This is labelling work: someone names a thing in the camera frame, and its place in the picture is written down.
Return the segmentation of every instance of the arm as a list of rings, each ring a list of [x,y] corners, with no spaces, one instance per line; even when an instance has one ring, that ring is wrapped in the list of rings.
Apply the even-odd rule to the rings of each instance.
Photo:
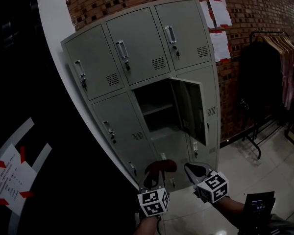
[[[212,204],[232,225],[240,229],[243,224],[244,204],[224,197]]]
[[[154,235],[157,229],[158,218],[146,217],[144,218],[133,235]]]

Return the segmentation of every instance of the open locker door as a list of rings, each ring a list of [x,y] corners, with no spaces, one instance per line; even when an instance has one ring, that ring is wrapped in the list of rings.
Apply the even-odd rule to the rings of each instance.
[[[208,145],[208,124],[203,84],[196,81],[170,78],[180,128],[191,137]]]

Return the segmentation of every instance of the locker shelf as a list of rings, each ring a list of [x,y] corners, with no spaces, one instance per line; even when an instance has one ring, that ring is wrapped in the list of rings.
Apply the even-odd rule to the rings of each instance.
[[[152,141],[164,138],[166,136],[172,135],[172,134],[180,131],[180,129],[175,124],[162,125],[162,126],[159,125],[158,127],[159,128],[157,128],[157,129],[150,130]]]
[[[141,110],[143,116],[165,110],[167,108],[172,107],[173,105],[169,102],[153,102],[153,103],[146,103],[141,105]]]

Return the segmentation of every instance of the locker door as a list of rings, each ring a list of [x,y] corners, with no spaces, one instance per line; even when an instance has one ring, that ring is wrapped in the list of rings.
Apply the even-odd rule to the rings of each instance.
[[[149,8],[114,18],[107,26],[130,85],[169,72]]]
[[[89,100],[124,87],[101,25],[70,40],[66,48]]]
[[[205,90],[205,103],[207,107],[207,120],[217,117],[216,84],[212,66],[183,73],[178,78],[201,82]]]
[[[203,145],[208,145],[207,109],[202,83],[174,77],[169,80],[180,128]]]
[[[176,172],[166,172],[166,188],[169,191],[183,189],[191,185],[184,171],[184,164],[190,161],[186,142],[183,131],[178,131],[153,142],[160,157],[171,159],[177,165]]]
[[[132,175],[136,170],[139,181],[146,167],[156,160],[138,122],[127,93],[114,96],[93,105],[104,134],[115,151],[129,168]]]
[[[218,120],[212,119],[208,121],[208,145],[203,145],[196,139],[190,137],[192,153],[190,157],[193,162],[203,162],[207,163],[213,157],[217,158],[218,149]]]
[[[175,70],[211,60],[204,25],[194,0],[166,3],[155,8]]]

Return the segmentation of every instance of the paper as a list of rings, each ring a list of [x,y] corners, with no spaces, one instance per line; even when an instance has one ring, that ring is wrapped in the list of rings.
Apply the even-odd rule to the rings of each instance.
[[[11,144],[0,158],[6,168],[0,168],[0,198],[5,199],[7,207],[21,215],[25,198],[20,192],[30,191],[37,173],[27,162],[21,164],[21,156]]]
[[[202,11],[204,12],[204,16],[205,16],[208,28],[209,29],[215,28],[214,22],[212,21],[211,16],[209,14],[209,8],[208,8],[207,1],[200,2],[200,5],[202,8]]]
[[[209,2],[215,16],[217,27],[232,25],[229,12],[226,9],[225,0],[209,0]]]
[[[210,33],[210,38],[214,47],[216,62],[231,58],[225,31]]]

